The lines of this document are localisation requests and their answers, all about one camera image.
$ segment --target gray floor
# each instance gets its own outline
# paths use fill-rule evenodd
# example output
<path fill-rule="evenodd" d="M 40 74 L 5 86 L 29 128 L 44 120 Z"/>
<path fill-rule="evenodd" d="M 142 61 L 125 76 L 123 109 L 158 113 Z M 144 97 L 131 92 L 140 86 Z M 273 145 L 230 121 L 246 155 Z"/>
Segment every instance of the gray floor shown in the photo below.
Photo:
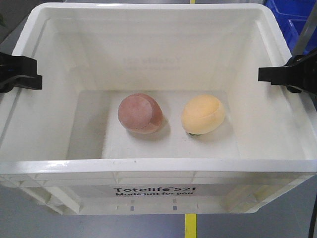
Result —
<path fill-rule="evenodd" d="M 14 3 L 12 2 L 0 0 L 0 14 L 5 23 L 5 27 L 0 26 L 0 42 L 17 27 L 20 21 L 39 3 L 39 0 L 14 0 Z"/>
<path fill-rule="evenodd" d="M 17 3 L 0 0 L 1 4 L 10 2 Z M 14 11 L 15 19 L 14 14 L 7 19 L 10 29 L 3 29 L 0 36 L 9 34 L 23 19 L 19 11 Z M 22 27 L 6 38 L 0 52 L 12 52 Z M 305 238 L 316 191 L 317 177 L 313 177 L 255 214 L 200 214 L 198 238 Z M 0 238 L 182 238 L 184 220 L 184 215 L 60 216 L 0 187 Z"/>

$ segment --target plastic bin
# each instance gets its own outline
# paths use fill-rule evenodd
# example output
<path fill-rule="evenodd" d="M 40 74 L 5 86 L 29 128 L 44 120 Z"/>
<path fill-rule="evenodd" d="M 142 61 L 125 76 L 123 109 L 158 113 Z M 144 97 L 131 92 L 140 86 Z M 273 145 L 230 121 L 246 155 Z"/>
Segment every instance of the plastic bin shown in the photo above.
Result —
<path fill-rule="evenodd" d="M 299 39 L 299 36 L 304 28 L 306 20 L 295 20 L 289 19 L 288 20 L 288 31 L 285 31 L 285 40 L 286 43 L 292 51 Z M 311 39 L 309 40 L 304 54 L 308 54 L 311 50 L 317 47 L 317 30 L 314 31 Z"/>
<path fill-rule="evenodd" d="M 284 36 L 288 32 L 289 19 L 306 20 L 316 0 L 267 0 L 265 5 L 270 8 Z"/>
<path fill-rule="evenodd" d="M 0 182 L 61 214 L 250 213 L 317 171 L 309 96 L 258 82 L 291 57 L 262 5 L 47 3 L 13 54 L 44 83 L 2 98 Z M 120 125 L 134 92 L 161 105 L 157 133 Z M 227 116 L 190 137 L 181 111 L 202 93 Z"/>

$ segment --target yellow floor line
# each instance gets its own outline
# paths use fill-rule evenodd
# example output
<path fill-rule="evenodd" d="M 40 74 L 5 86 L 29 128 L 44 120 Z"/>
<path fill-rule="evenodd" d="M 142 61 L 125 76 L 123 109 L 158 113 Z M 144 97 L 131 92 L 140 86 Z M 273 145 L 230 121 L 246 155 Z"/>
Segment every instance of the yellow floor line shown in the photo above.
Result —
<path fill-rule="evenodd" d="M 185 238 L 197 238 L 197 215 L 185 215 Z"/>

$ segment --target blue bin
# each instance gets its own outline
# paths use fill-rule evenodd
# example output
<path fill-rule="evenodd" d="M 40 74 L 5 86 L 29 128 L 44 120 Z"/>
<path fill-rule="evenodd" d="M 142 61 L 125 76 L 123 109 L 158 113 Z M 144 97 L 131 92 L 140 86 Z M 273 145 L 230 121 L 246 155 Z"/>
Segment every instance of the blue bin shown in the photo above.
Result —
<path fill-rule="evenodd" d="M 273 12 L 285 37 L 289 19 L 307 20 L 316 0 L 267 0 L 265 5 Z"/>
<path fill-rule="evenodd" d="M 288 28 L 285 31 L 284 37 L 290 51 L 292 51 L 298 41 L 299 35 L 304 28 L 306 20 L 289 19 Z M 304 54 L 306 55 L 309 51 L 317 47 L 317 30 L 313 33 L 310 41 L 308 42 Z"/>

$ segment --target round object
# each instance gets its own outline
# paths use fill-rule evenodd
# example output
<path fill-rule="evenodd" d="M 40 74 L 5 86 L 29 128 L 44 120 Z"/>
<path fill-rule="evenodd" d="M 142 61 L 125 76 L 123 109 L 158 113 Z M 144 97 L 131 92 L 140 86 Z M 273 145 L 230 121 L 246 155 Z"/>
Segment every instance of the round object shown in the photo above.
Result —
<path fill-rule="evenodd" d="M 136 93 L 121 102 L 118 118 L 127 130 L 149 134 L 162 125 L 163 113 L 158 103 L 149 95 Z"/>
<path fill-rule="evenodd" d="M 186 132 L 194 135 L 215 130 L 223 122 L 225 110 L 221 101 L 213 95 L 203 94 L 192 98 L 182 114 Z"/>

